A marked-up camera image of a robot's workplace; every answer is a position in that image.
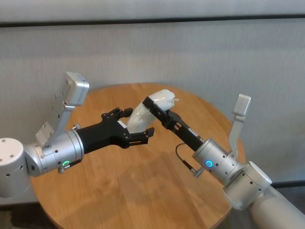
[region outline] black cable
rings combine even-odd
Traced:
[[[183,160],[183,159],[179,156],[179,154],[178,154],[178,148],[179,148],[180,146],[182,146],[182,145],[185,145],[185,143],[183,142],[183,143],[178,144],[178,145],[176,146],[175,152],[176,152],[177,157],[183,162],[184,160]]]
[[[196,171],[196,170],[195,170],[189,163],[187,163],[187,161],[183,160],[183,159],[179,156],[179,154],[178,154],[178,148],[179,148],[180,146],[182,146],[182,145],[185,145],[185,143],[183,142],[183,143],[180,143],[180,144],[178,144],[178,145],[176,146],[176,149],[175,149],[176,155],[177,155],[177,157],[182,161],[182,163],[183,163],[189,170],[191,170],[192,172],[194,172],[194,171]]]
[[[23,21],[0,22],[4,27],[29,26],[64,26],[64,25],[109,25],[109,24],[143,24],[169,22],[196,22],[196,21],[231,21],[231,20],[259,20],[259,19],[295,19],[305,18],[305,14],[274,14],[274,15],[241,15],[220,17],[192,17],[192,18],[159,18],[159,19],[129,19],[129,20],[88,20],[88,21]]]

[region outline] blue led light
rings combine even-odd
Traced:
[[[208,166],[209,168],[213,167],[213,162],[212,162],[212,161],[206,161],[205,164],[206,164],[206,166]]]

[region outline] white wall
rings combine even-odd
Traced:
[[[247,159],[274,181],[305,179],[304,37],[303,19],[2,28],[0,137],[33,139],[65,71],[92,89],[175,85],[228,118],[241,92]]]
[[[0,0],[0,22],[304,14],[303,0]]]

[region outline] wooden tabletop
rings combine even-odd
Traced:
[[[202,138],[216,140],[229,151],[230,122],[210,103],[178,88],[139,83],[112,86],[90,93],[70,119],[88,126],[113,108],[135,108],[146,96],[169,89],[172,109]],[[175,155],[181,140],[159,121],[147,145],[121,149],[108,146],[85,155],[82,163],[32,178],[39,202],[53,222],[65,229],[207,229],[217,226],[230,210],[222,185],[204,171],[196,179]],[[239,160],[244,149],[239,142]],[[179,148],[195,168],[193,152]]]

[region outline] white plastic bag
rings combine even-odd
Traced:
[[[163,89],[149,96],[161,109],[167,111],[174,106],[175,94],[167,89]],[[142,102],[133,110],[127,122],[129,133],[143,132],[155,119],[149,109]]]

